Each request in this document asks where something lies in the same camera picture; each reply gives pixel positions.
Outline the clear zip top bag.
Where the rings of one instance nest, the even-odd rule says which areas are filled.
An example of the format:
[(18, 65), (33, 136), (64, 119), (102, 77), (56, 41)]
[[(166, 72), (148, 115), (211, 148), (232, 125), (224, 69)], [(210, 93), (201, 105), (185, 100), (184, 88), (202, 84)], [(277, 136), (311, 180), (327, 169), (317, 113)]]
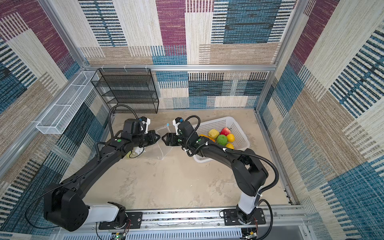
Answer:
[(148, 160), (159, 160), (162, 161), (173, 149), (173, 147), (166, 146), (162, 141), (162, 136), (170, 133), (170, 124), (166, 123), (166, 125), (157, 128), (155, 133), (161, 136), (161, 139), (152, 146), (146, 148), (135, 147), (132, 150), (132, 158), (144, 158)]

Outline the green apple toy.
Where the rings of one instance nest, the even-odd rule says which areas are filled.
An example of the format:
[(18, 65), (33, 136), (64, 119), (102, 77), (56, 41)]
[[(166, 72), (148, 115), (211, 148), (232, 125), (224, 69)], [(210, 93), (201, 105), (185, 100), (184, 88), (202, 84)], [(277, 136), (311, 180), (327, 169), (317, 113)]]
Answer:
[(131, 159), (132, 158), (132, 151), (130, 151), (126, 156), (125, 156), (125, 158), (126, 159)]

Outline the orange carrot toy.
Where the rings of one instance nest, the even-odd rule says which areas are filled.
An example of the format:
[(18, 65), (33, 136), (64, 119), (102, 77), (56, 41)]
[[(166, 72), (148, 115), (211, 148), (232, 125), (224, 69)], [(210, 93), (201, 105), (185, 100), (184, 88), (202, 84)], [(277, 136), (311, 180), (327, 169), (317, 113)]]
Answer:
[(211, 138), (209, 136), (206, 136), (206, 135), (199, 135), (199, 137), (203, 137), (203, 138), (209, 139), (209, 140), (213, 141), (214, 143), (216, 142), (215, 139), (213, 139), (213, 138)]

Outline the dark green lime toy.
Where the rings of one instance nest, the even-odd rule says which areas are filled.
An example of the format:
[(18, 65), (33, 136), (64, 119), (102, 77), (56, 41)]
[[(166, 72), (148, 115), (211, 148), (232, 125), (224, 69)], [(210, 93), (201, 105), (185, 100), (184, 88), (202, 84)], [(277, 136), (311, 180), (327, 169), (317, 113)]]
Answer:
[(226, 146), (226, 144), (228, 143), (227, 136), (219, 135), (216, 139), (216, 142), (221, 146)]

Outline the white plastic basket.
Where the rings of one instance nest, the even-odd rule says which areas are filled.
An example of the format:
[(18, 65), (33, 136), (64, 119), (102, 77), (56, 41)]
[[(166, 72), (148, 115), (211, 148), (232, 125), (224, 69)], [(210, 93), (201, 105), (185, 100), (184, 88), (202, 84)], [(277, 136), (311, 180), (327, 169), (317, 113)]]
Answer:
[(246, 150), (250, 147), (246, 134), (233, 117), (203, 122), (197, 129), (197, 134), (235, 150)]

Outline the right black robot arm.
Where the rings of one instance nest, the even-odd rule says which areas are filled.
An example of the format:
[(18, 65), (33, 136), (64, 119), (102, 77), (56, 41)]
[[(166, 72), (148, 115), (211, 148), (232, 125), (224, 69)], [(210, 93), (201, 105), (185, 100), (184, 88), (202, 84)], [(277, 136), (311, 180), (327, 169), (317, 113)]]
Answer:
[(162, 140), (166, 146), (180, 146), (189, 157), (198, 155), (211, 158), (227, 167), (234, 174), (241, 190), (241, 198), (236, 207), (237, 217), (241, 224), (247, 225), (254, 220), (254, 213), (260, 203), (264, 202), (262, 193), (273, 188), (279, 181), (277, 167), (268, 159), (257, 155), (251, 149), (233, 150), (199, 136), (197, 130), (201, 119), (192, 115), (186, 119), (176, 118), (173, 125), (175, 133), (166, 133)]

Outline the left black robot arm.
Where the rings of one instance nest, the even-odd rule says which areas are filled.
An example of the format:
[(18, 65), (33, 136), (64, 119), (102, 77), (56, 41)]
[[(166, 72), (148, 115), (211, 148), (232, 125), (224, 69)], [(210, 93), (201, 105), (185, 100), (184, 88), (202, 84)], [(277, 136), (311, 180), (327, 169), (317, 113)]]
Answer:
[(26, 209), (25, 219), (29, 219), (32, 207), (43, 203), (43, 217), (53, 224), (73, 232), (84, 224), (106, 223), (112, 228), (121, 229), (127, 225), (126, 208), (114, 202), (101, 205), (86, 204), (83, 199), (91, 187), (114, 164), (123, 159), (135, 148), (154, 145), (161, 138), (154, 130), (149, 130), (151, 121), (146, 117), (134, 116), (127, 119), (122, 130), (113, 132), (109, 123), (111, 138), (106, 142), (96, 142), (96, 155), (76, 173), (59, 184), (51, 183), (45, 192)]

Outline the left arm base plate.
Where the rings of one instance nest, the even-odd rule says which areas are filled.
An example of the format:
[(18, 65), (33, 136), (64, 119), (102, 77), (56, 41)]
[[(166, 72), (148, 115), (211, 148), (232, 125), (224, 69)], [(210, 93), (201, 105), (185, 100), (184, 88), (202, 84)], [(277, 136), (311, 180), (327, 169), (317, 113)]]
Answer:
[(143, 212), (126, 212), (118, 214), (117, 218), (112, 222), (101, 222), (98, 226), (99, 230), (128, 230), (139, 229), (142, 223)]

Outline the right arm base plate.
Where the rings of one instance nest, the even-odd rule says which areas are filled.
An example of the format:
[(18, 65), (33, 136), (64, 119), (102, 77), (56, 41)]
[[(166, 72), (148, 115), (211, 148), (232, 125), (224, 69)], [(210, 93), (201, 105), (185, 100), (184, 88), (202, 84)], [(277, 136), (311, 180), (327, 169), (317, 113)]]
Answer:
[(250, 214), (244, 213), (239, 208), (224, 209), (219, 212), (226, 226), (266, 224), (264, 212), (261, 208), (255, 208)]

